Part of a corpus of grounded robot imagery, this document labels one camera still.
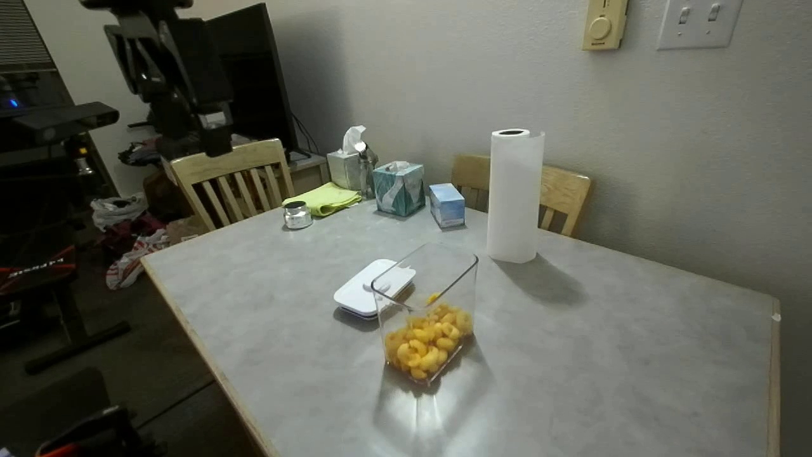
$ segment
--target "light switch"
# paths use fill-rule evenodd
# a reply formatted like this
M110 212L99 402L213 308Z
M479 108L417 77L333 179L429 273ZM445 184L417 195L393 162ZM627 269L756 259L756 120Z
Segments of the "light switch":
M741 0L670 0L657 49L731 47Z
M627 0L590 0L585 49L615 51L627 29Z

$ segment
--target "blue box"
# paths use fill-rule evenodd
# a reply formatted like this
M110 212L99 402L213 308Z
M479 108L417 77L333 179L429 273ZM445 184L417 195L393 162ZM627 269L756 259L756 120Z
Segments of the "blue box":
M425 165L405 160L377 167L373 184L379 212L406 218L425 208L425 176Z
M429 186L429 205L436 226L465 226L465 198L451 184Z

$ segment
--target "wooden chair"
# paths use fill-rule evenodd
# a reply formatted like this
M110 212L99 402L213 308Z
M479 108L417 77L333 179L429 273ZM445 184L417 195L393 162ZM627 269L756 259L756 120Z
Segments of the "wooden chair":
M181 191L205 228L237 223L294 195L279 141L237 146L227 155L189 155L171 162Z
M465 204L488 212L491 157L458 155L451 184L465 195ZM539 226L563 237L573 237L592 188L592 179L563 167L544 165L539 195Z

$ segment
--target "plastic container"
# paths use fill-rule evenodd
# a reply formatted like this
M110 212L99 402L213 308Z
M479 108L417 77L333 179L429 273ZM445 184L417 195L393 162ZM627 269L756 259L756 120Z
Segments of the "plastic container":
M476 336L479 256L425 245L373 280L386 365L413 387L431 387ZM399 294L392 284L411 278Z

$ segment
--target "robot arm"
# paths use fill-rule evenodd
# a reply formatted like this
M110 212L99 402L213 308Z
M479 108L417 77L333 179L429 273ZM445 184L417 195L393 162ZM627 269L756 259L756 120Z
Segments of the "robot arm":
M150 104L150 122L166 138L166 155L231 150L231 87L205 24L181 21L176 7L194 0L82 0L110 10L120 25L106 39L120 59L130 92Z

